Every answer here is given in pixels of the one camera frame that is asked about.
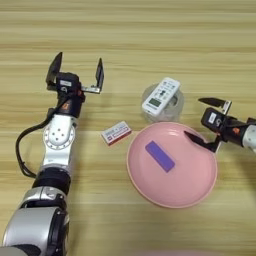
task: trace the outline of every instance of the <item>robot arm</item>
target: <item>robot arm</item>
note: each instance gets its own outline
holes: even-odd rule
[[[199,101],[214,107],[222,107],[222,112],[209,107],[201,119],[202,125],[216,133],[213,142],[205,143],[201,138],[185,131],[185,134],[196,144],[217,152],[221,142],[232,142],[244,148],[249,148],[256,153],[256,120],[248,118],[247,122],[241,122],[235,117],[227,116],[231,107],[231,101],[216,98],[202,98]]]
[[[47,88],[57,91],[57,106],[60,107],[57,111],[56,108],[49,111],[54,111],[54,115],[43,133],[42,166],[8,223],[1,256],[64,256],[67,252],[69,215],[66,200],[73,171],[72,149],[77,120],[85,101],[84,92],[100,93],[104,72],[100,59],[97,85],[83,87],[77,75],[59,72],[61,60],[62,53],[59,53],[46,79]]]

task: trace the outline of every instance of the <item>small box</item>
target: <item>small box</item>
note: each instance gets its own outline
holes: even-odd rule
[[[110,146],[132,132],[125,121],[122,121],[101,133],[103,139]]]

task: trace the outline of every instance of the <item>table surface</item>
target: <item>table surface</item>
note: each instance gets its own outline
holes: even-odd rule
[[[223,144],[218,179],[201,204],[158,207],[133,187],[126,170],[132,139],[148,124],[143,91],[164,76],[182,83],[181,123],[207,138],[199,97],[233,101],[239,119],[253,117],[256,97],[254,0],[87,0],[0,2],[0,234],[30,188],[19,171],[19,133],[45,118],[56,94],[46,90],[50,62],[64,52],[63,70],[95,81],[105,67],[101,95],[88,95],[78,127],[76,170],[69,195],[69,255],[204,250],[256,255],[256,157]],[[132,135],[108,147],[100,133],[125,120]],[[38,131],[22,142],[37,170],[44,147]]]

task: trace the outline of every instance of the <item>pink plate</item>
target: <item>pink plate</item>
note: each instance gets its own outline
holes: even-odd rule
[[[185,130],[202,137],[187,126],[163,122],[142,130],[130,145],[127,156],[130,178],[138,191],[155,204],[189,207],[203,200],[215,184],[214,154],[190,141]],[[152,140],[175,162],[168,173],[145,149]]]

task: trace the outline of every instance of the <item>purple sponge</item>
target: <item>purple sponge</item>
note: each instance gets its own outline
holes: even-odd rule
[[[145,149],[166,172],[175,166],[172,159],[154,141],[147,144]]]

